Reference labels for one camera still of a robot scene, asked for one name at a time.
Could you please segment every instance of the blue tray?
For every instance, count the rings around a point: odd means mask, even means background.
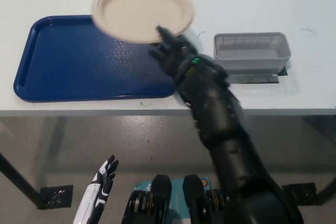
[[[30,102],[160,98],[174,84],[150,45],[111,38],[91,16],[51,16],[29,32],[14,91]]]

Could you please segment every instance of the plastic tray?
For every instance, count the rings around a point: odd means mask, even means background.
[[[291,56],[282,33],[217,34],[215,59],[228,73],[279,73]]]
[[[26,101],[160,98],[174,84],[146,44],[102,33],[91,16],[51,16],[31,28],[14,81]]]

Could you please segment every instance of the white robotic hand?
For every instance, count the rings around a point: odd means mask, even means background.
[[[91,184],[86,188],[73,224],[98,223],[112,188],[113,178],[115,177],[113,172],[116,170],[118,163],[119,161],[114,161],[114,155],[112,155],[99,168]]]

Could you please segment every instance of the metal table leg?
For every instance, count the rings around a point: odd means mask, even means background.
[[[38,209],[71,207],[73,186],[43,187],[39,193],[0,153],[2,172]]]

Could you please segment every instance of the black robotic arm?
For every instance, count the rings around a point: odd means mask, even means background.
[[[225,70],[210,57],[199,55],[185,37],[174,38],[160,26],[157,30],[163,42],[150,53],[173,78],[210,152],[226,196],[223,222],[303,223],[297,206],[270,177],[252,145],[239,101],[228,89]]]

